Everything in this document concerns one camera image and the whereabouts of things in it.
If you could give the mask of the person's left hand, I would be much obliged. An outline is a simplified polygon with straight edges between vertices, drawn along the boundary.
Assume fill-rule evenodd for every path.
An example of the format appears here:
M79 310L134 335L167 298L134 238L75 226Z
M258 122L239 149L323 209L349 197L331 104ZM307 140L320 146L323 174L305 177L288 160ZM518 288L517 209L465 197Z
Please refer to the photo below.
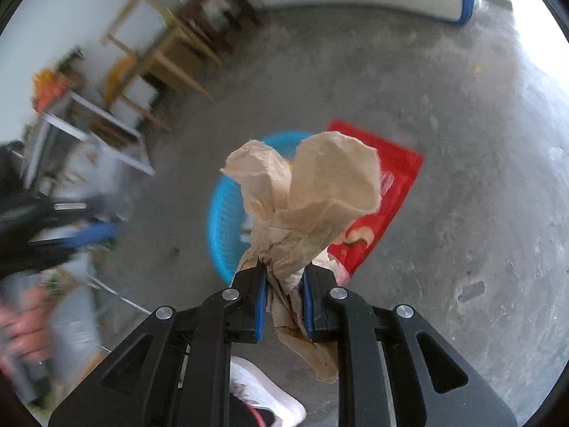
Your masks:
M13 357L27 363L46 362L51 357L50 317L52 301L47 288L38 284L22 296L20 309L1 303L1 329L9 336L1 345L1 370L5 375L14 368Z

